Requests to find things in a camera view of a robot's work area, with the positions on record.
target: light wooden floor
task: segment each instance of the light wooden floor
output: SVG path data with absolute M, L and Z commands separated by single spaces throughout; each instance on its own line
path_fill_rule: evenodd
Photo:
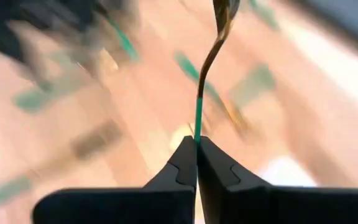
M 41 173 L 33 179 L 30 190 L 0 205 L 0 223 L 30 223 L 35 203 L 60 188 L 144 185 L 174 152 L 175 131 L 194 120 L 196 87 L 175 63 L 173 53 L 181 50 L 196 67 L 201 67 L 216 34 L 212 8 L 206 1 L 192 3 L 196 13 L 177 1 L 139 4 L 142 24 L 135 38 L 141 61 L 104 74 L 103 85 L 89 80 L 89 85 L 55 100 L 36 115 L 26 114 L 12 104 L 12 96 L 31 84 L 19 78 L 12 61 L 0 56 L 0 185 L 22 174 L 31 174 L 31 170 L 54 157 L 72 154 L 69 144 L 73 140 L 109 120 L 114 120 L 124 133 L 108 150 L 87 161 L 75 161 L 66 169 Z M 251 46 L 249 40 L 255 42 L 257 35 L 247 38 L 246 27 L 257 34 L 268 32 L 252 15 L 236 19 L 233 34 L 208 77 L 223 95 L 258 63 L 273 61 L 260 49 L 256 50 L 259 45 Z M 37 36 L 34 41 L 44 55 L 59 49 L 40 34 L 31 33 Z M 274 35 L 266 35 L 268 39 L 261 42 L 268 45 L 276 38 Z M 47 63 L 50 73 L 61 72 L 52 62 Z M 290 71 L 288 63 L 285 68 L 273 67 L 273 73 L 279 71 L 280 75 L 284 69 Z M 283 110 L 282 105 L 301 106 L 293 104 L 291 89 L 282 82 L 278 84 L 280 92 L 262 94 L 243 110 L 258 132 L 251 141 L 237 137 L 225 119 L 209 135 L 229 155 L 256 173 L 273 158 L 293 154 L 299 158 L 290 150 L 294 143 L 288 140 L 293 134 L 285 117 L 288 110 Z M 299 113 L 297 109 L 296 115 L 302 119 Z M 198 202 L 198 219 L 202 218 L 200 208 Z

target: teal strip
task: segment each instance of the teal strip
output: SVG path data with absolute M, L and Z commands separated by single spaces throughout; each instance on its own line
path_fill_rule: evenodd
M 180 68 L 184 71 L 184 73 L 189 78 L 191 78 L 191 80 L 193 80 L 195 83 L 198 83 L 198 80 L 200 79 L 199 72 L 192 64 L 192 62 L 187 59 L 186 55 L 181 52 L 175 52 L 175 60 L 179 64 Z M 215 87 L 212 86 L 210 82 L 205 81 L 204 89 L 217 104 L 221 106 L 223 105 L 223 102 L 218 94 L 218 91 L 216 91 Z
M 111 18 L 108 18 L 110 25 L 117 31 L 118 38 L 121 44 L 121 47 L 127 52 L 127 54 L 131 57 L 132 60 L 137 61 L 139 56 L 134 48 L 134 46 L 129 41 L 128 37 L 120 30 L 117 24 Z
M 197 144 L 201 141 L 201 122 L 203 116 L 203 99 L 197 98 L 196 104 L 196 122 L 195 122 L 195 131 L 194 131 L 194 140 Z
M 0 205 L 11 198 L 30 190 L 31 181 L 27 177 L 19 177 L 0 186 Z

